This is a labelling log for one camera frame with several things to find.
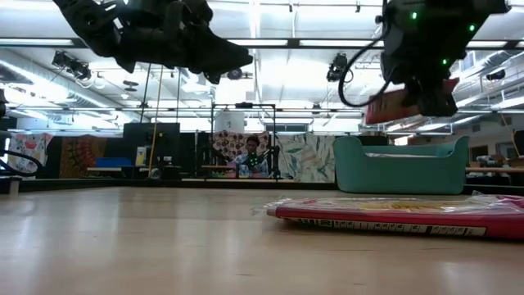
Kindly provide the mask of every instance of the wooden floor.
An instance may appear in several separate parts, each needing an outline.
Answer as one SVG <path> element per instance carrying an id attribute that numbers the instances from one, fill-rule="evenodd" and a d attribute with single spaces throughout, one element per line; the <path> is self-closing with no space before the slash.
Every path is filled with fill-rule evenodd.
<path id="1" fill-rule="evenodd" d="M 101 188 L 0 201 L 0 294 L 523 294 L 524 245 L 308 230 L 254 214 L 338 192 Z"/>

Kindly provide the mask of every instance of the patterned curtain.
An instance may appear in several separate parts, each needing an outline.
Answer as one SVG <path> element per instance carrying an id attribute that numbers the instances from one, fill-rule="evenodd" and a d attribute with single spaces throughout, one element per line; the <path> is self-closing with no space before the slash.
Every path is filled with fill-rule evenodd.
<path id="1" fill-rule="evenodd" d="M 60 178 L 83 178 L 87 168 L 96 165 L 98 157 L 104 157 L 107 138 L 91 135 L 64 137 L 60 159 Z"/>
<path id="2" fill-rule="evenodd" d="M 302 183 L 335 182 L 334 136 L 278 135 L 278 166 L 282 177 Z"/>
<path id="3" fill-rule="evenodd" d="M 260 140 L 260 145 L 257 149 L 257 152 L 261 154 L 265 152 L 270 146 L 269 133 L 263 132 L 255 135 L 257 135 Z M 246 139 L 249 136 L 251 135 L 221 131 L 213 134 L 213 148 L 221 152 L 224 156 L 229 157 L 230 160 L 233 160 L 238 155 L 247 153 Z"/>
<path id="4" fill-rule="evenodd" d="M 26 156 L 33 157 L 46 165 L 47 160 L 47 145 L 52 139 L 50 134 L 17 134 L 9 142 L 9 150 L 12 152 L 19 152 Z M 24 158 L 9 155 L 7 158 L 9 166 L 22 172 L 34 172 L 36 165 Z"/>

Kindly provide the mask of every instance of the orange object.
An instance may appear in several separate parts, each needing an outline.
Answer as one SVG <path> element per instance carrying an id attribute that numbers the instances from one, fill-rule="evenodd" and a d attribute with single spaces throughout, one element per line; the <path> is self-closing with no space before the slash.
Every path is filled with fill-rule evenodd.
<path id="1" fill-rule="evenodd" d="M 457 86 L 458 83 L 459 78 L 444 81 L 443 86 L 445 93 L 452 93 L 453 89 Z M 406 95 L 408 95 L 408 91 L 406 89 L 384 93 L 382 98 L 379 98 L 368 106 L 368 111 L 365 117 L 366 125 L 404 119 L 420 114 L 418 105 L 416 104 L 410 107 L 402 107 L 402 101 L 404 101 Z"/>

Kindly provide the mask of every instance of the teal basket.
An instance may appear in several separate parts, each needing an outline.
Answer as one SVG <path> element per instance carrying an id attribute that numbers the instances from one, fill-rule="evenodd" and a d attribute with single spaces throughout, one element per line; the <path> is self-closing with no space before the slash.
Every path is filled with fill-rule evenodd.
<path id="1" fill-rule="evenodd" d="M 356 137 L 335 140 L 338 188 L 347 193 L 459 194 L 468 140 L 422 146 L 364 147 Z M 433 157 L 369 157 L 368 153 Z"/>

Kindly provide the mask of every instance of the red book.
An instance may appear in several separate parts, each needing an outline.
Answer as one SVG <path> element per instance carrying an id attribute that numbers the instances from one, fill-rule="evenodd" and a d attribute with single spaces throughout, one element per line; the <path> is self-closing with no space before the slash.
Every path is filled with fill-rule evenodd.
<path id="1" fill-rule="evenodd" d="M 443 82 L 444 92 L 451 94 L 459 83 L 459 78 L 449 79 Z M 366 112 L 366 125 L 389 122 L 391 120 L 404 119 L 420 114 L 418 106 L 402 107 L 402 101 L 408 95 L 406 89 L 384 93 L 381 98 L 368 105 Z"/>
<path id="2" fill-rule="evenodd" d="M 271 204 L 267 214 L 333 229 L 524 239 L 524 197 L 514 196 L 303 199 Z"/>

